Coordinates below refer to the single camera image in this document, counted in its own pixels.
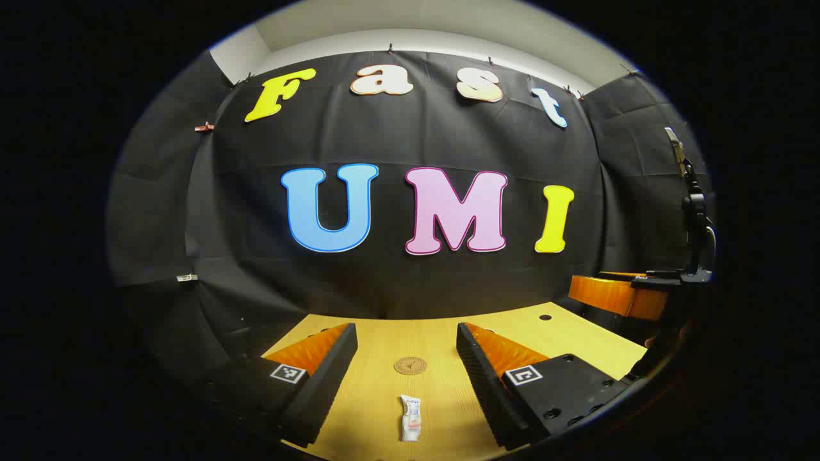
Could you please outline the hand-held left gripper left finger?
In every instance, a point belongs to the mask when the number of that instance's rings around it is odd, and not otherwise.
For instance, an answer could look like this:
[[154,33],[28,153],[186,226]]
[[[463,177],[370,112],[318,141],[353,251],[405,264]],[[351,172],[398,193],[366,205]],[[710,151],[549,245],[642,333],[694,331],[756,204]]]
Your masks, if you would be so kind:
[[340,322],[279,339],[295,322],[228,330],[192,350],[192,385],[229,426],[260,443],[316,442],[352,359],[357,329]]

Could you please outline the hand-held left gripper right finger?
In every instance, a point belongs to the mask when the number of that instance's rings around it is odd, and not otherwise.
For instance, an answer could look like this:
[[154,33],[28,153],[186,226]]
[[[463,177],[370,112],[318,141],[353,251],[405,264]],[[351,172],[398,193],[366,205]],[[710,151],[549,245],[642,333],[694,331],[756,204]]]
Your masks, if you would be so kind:
[[575,354],[548,358],[470,322],[457,325],[456,348],[496,442],[508,450],[565,432],[633,383]]

